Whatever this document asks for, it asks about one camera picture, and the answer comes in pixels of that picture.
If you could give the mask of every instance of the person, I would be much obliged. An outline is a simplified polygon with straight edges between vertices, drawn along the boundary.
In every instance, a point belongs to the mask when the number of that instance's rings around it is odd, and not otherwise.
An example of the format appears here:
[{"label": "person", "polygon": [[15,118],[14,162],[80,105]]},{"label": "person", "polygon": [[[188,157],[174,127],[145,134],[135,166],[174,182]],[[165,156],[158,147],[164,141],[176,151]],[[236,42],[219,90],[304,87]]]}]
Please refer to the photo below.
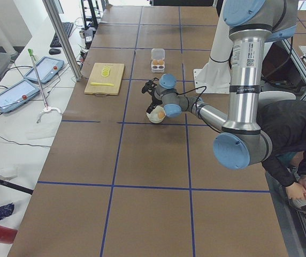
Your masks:
[{"label": "person", "polygon": [[[257,123],[272,140],[264,169],[283,187],[292,207],[306,218],[306,101],[283,100],[258,109]],[[299,179],[288,170],[297,167]]]}]

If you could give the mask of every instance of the white bowl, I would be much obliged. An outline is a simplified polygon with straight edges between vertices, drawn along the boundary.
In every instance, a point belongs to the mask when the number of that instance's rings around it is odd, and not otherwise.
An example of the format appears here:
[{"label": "white bowl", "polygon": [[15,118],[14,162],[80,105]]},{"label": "white bowl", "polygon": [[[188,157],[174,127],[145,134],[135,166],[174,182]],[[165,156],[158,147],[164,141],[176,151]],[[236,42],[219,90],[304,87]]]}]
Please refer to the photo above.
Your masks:
[{"label": "white bowl", "polygon": [[[163,112],[163,114],[164,114],[162,118],[161,118],[162,115],[160,117],[158,115],[160,112]],[[150,114],[146,112],[146,115],[147,115],[149,121],[152,122],[152,123],[160,123],[164,120],[164,118],[166,116],[164,108],[159,106],[159,105]]]}]

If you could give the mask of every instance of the brown table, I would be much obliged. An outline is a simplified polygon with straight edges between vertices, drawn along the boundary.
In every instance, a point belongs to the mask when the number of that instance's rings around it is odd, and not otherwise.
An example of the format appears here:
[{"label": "brown table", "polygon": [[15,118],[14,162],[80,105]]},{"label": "brown table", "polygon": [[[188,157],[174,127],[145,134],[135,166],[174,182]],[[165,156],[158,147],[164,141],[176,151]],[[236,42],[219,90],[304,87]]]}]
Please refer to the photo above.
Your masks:
[{"label": "brown table", "polygon": [[[288,256],[260,164],[222,167],[216,132],[191,114],[146,117],[141,88],[162,75],[151,49],[179,91],[194,88],[216,9],[113,6],[103,21],[9,256]],[[118,96],[84,94],[94,62],[125,64]],[[228,95],[202,97],[227,111]]]}]

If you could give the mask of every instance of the keyboard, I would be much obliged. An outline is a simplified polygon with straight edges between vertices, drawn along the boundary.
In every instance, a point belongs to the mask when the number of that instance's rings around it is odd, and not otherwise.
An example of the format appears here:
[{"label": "keyboard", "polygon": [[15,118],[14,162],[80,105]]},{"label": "keyboard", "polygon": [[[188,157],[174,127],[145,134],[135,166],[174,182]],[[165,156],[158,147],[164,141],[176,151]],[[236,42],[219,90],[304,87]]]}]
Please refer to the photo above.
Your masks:
[{"label": "keyboard", "polygon": [[[62,25],[67,38],[69,38],[72,33],[73,22],[62,22]],[[50,47],[62,47],[61,43],[59,42],[57,33],[55,33],[55,35],[53,36]]]}]

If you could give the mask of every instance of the brown egg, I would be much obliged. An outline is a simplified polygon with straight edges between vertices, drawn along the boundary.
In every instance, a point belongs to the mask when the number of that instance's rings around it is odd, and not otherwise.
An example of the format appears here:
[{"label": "brown egg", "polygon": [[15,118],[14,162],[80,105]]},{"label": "brown egg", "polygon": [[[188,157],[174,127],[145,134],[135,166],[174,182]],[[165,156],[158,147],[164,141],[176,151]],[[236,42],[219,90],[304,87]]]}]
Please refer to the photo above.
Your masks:
[{"label": "brown egg", "polygon": [[163,111],[160,111],[159,113],[158,113],[158,118],[159,119],[163,119],[165,117],[165,113],[163,112]]}]

